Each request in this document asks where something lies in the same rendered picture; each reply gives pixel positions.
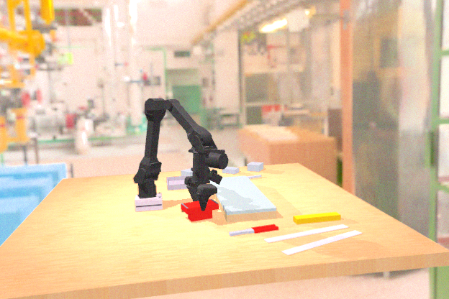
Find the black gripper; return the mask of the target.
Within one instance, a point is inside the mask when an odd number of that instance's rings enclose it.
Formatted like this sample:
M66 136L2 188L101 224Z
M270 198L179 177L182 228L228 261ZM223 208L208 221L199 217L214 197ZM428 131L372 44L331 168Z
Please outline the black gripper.
M202 211L205 211L209 197L217 194L217 187L207 180L208 173L210 173L209 167L191 167L193 176L187 176L184 179L184 184L189 190L191 198L194 201L198 201Z

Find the white flat strip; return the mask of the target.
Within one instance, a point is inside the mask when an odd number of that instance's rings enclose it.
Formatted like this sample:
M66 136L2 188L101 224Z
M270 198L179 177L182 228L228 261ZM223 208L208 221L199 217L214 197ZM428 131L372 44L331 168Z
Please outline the white flat strip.
M283 241L283 240L287 240L287 239L293 239L293 238L302 237L302 236L309 236L309 235L313 235L313 234L320 234L320 233L324 233L324 232L328 232L328 231L334 231L334 230L345 229L345 228L349 228L349 227L342 224L342 225L331 226L331 227L327 227L327 228L323 228L323 229L315 229L315 230L311 230L311 231L299 232L299 233L289 234L289 235L285 235L285 236L277 236L277 237L273 237L270 239L264 239L264 241L267 243L279 242L279 241Z
M302 252L302 251L305 251L305 250L308 250L308 249L319 247L319 246L322 246L324 244L329 244L331 242L336 242L338 240L345 239L345 238L348 238L348 237L351 237L351 236L355 236L355 235L358 235L358 234L362 234L362 232L359 232L359 231L356 231L356 230L349 231L349 232L344 233L344 234L339 234L337 236L332 236L330 238L322 239L322 240L319 240L319 241L316 241L316 242L305 244L305 245L302 245L302 246L299 246L299 247L294 247L294 248L287 249L287 250L284 250L284 251L281 251L281 252L286 254L286 255L295 254L295 253L298 253L298 252Z

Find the yellow rectangular bar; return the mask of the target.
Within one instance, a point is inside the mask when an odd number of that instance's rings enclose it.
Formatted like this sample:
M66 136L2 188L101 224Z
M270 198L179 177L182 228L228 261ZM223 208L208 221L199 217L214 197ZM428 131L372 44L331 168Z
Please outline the yellow rectangular bar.
M334 212L334 213L313 213L313 214L305 214L305 215L298 215L293 216L293 221L298 224L312 224L312 223L319 223L319 222L327 222L327 221L340 221L341 215Z

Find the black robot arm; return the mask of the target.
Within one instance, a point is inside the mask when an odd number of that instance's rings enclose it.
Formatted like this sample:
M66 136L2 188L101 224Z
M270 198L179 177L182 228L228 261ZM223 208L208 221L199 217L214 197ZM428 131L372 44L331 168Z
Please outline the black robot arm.
M160 122L169 110L187 133L187 138L193 146L188 152L193 153L193 166L225 169L228 157L225 150L217 149L212 135L204 127L199 126L180 105L176 99L149 98L145 102L145 115L148 119L145 156L140 162L139 169L133 177L138 183L140 199L154 198L157 188L154 180L158 180L162 162L157 158Z

